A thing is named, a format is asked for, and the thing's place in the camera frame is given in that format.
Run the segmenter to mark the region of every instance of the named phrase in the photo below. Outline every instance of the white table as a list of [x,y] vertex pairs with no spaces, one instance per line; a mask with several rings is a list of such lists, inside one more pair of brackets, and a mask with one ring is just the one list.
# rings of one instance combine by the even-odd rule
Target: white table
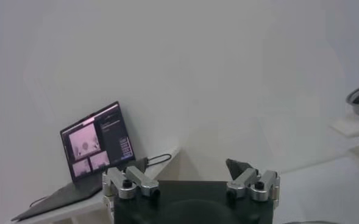
[[[145,174],[148,177],[155,178],[179,152],[179,148],[165,150],[155,155],[161,155],[163,153],[170,153],[172,158],[169,161],[157,164],[151,167],[148,167],[145,171]],[[104,219],[100,220],[97,223],[106,222],[108,220],[107,215],[103,215],[106,212],[106,207],[103,204],[103,193],[102,191],[98,192],[96,195],[91,198],[80,201],[78,203],[65,206],[29,219],[22,220],[20,222],[7,222],[7,224],[40,224],[40,223],[89,223],[91,219]]]
[[359,224],[359,167],[345,156],[281,174],[274,223],[325,220]]

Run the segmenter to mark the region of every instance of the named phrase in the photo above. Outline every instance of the metal clamp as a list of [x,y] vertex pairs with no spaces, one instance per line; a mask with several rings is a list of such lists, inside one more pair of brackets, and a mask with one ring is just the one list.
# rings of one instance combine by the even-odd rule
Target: metal clamp
[[246,169],[238,178],[227,183],[227,195],[231,200],[246,196],[247,188],[258,180],[258,172]]
[[121,199],[131,199],[136,195],[136,184],[125,178],[115,167],[109,168],[107,174],[102,175],[102,181],[102,188],[106,196],[114,195],[113,184]]
[[159,196],[159,182],[157,180],[150,179],[135,166],[126,168],[125,175],[128,179],[135,182],[140,187],[141,193],[144,196],[155,198]]
[[275,171],[267,170],[261,178],[251,185],[251,198],[255,201],[274,201],[274,208],[279,205],[280,176]]

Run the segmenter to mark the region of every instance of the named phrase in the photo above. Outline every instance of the black cable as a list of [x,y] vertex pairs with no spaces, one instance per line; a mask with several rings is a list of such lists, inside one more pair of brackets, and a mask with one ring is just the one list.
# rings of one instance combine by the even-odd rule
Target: black cable
[[33,201],[33,202],[29,205],[29,207],[32,207],[34,204],[36,204],[36,203],[39,202],[39,201],[44,200],[44,199],[47,198],[47,197],[48,197],[48,196],[45,196],[45,197],[42,197],[42,198],[40,198],[40,199],[37,199],[37,200]]
[[[157,159],[157,158],[161,158],[163,156],[167,156],[167,158],[159,161],[159,162],[156,162],[156,163],[152,163],[150,164],[149,162],[151,162],[151,160],[154,160],[154,159]],[[159,156],[155,156],[155,157],[152,157],[152,158],[148,158],[148,164],[147,164],[147,167],[150,167],[150,166],[153,166],[153,165],[157,165],[157,164],[160,164],[160,163],[163,163],[165,161],[169,161],[170,159],[172,158],[171,154],[169,153],[164,153],[164,154],[161,154]]]

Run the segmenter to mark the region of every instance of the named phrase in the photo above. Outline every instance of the screw head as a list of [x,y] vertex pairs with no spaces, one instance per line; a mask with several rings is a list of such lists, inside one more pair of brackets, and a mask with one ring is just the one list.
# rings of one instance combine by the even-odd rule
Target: screw head
[[264,188],[265,188],[265,184],[263,182],[258,181],[255,183],[256,190],[263,190]]
[[123,188],[130,188],[132,187],[132,182],[128,179],[123,181]]

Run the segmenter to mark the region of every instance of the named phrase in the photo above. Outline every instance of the white wall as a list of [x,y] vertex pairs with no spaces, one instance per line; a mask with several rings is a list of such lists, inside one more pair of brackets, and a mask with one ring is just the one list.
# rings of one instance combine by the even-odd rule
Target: white wall
[[353,141],[328,128],[359,85],[359,1],[0,1],[0,223],[70,181],[59,130],[121,102],[162,178],[291,170]]

